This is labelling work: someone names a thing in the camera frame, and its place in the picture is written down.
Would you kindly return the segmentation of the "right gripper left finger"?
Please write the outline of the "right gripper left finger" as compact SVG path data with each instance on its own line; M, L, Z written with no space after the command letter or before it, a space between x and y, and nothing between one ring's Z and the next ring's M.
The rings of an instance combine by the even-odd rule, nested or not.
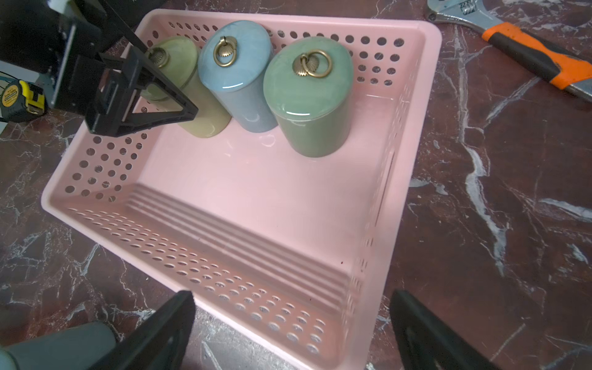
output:
M179 291L92 369L179 369L194 325L190 291Z

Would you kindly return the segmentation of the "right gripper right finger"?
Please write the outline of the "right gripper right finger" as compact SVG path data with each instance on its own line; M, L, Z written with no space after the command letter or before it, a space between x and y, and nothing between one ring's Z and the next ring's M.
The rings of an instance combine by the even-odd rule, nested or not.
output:
M393 292L389 314L403 368L497 368L408 291Z

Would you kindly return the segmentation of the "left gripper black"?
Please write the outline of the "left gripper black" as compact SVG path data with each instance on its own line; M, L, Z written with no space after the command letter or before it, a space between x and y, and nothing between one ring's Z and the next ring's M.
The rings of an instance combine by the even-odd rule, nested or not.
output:
M1 61L36 73L51 108L87 111L91 134L124 137L193 120L198 107L140 49L131 47L124 59L104 53L132 32L123 6L122 1L3 1ZM140 92L150 86L180 109L136 113Z

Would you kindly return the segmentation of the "blue-grey tea canister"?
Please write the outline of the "blue-grey tea canister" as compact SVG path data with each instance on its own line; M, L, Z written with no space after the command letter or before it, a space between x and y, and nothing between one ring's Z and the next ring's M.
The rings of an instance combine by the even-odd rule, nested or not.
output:
M198 61L200 81L242 128L256 134L278 125L263 91L265 71L273 56L266 29L241 20L214 33Z

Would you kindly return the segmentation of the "pink plastic basket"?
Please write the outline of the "pink plastic basket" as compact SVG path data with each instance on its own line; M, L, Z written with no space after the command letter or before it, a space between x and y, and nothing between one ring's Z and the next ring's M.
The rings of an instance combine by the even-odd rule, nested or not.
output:
M305 35L348 49L351 132L327 157L280 129L177 125L120 138L81 126L43 191L72 228L301 369L365 366L433 86L442 35L419 20L160 9L147 43L203 46L239 20L279 51Z

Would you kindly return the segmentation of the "green tea canister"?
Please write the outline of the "green tea canister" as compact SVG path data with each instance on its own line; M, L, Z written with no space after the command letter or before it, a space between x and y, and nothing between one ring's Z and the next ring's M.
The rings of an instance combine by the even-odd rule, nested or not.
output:
M316 158L336 152L348 138L353 83L348 49L316 36L292 43L274 56L263 91L291 147Z

